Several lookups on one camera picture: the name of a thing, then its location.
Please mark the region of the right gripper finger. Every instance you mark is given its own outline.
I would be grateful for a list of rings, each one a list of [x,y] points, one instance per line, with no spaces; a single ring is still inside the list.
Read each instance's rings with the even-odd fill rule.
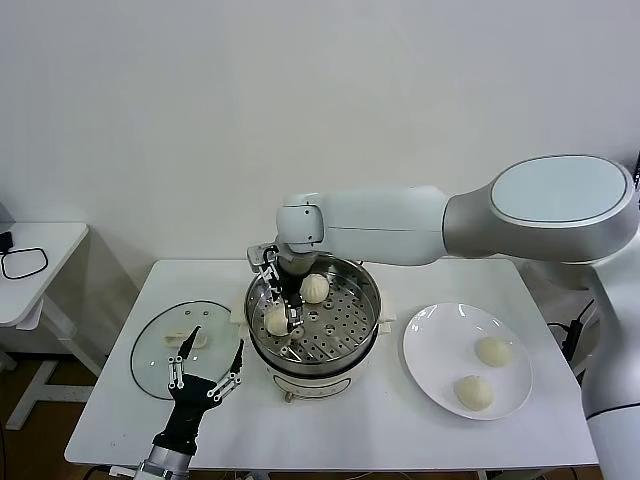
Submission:
[[[291,333],[302,323],[303,300],[301,297],[289,297],[284,301],[287,332]]]
[[[280,298],[280,277],[277,269],[272,264],[264,264],[259,267],[259,275],[269,289],[271,303],[277,303]]]

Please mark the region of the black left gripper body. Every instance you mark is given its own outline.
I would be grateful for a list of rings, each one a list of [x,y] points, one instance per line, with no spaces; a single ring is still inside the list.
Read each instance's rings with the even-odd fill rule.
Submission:
[[[169,390],[174,405],[164,430],[158,433],[153,445],[178,453],[195,453],[196,438],[204,414],[218,407],[214,395],[218,383],[212,380],[185,374],[182,388]]]

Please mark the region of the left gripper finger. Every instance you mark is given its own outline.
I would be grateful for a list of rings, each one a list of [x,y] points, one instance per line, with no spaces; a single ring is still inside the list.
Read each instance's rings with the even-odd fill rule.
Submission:
[[[195,376],[186,373],[184,370],[184,360],[189,358],[197,334],[201,329],[197,325],[188,337],[182,342],[176,356],[168,358],[168,388],[184,389],[194,382]]]
[[[244,340],[241,339],[234,359],[225,374],[207,391],[207,397],[212,400],[224,400],[242,382],[240,373],[243,365]]]

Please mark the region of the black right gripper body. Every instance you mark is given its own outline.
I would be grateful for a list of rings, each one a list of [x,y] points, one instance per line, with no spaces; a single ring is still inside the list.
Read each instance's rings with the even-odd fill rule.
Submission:
[[[289,306],[301,306],[302,296],[300,288],[304,280],[303,273],[292,273],[287,269],[287,264],[281,259],[276,261],[276,270],[279,274],[281,296]]]

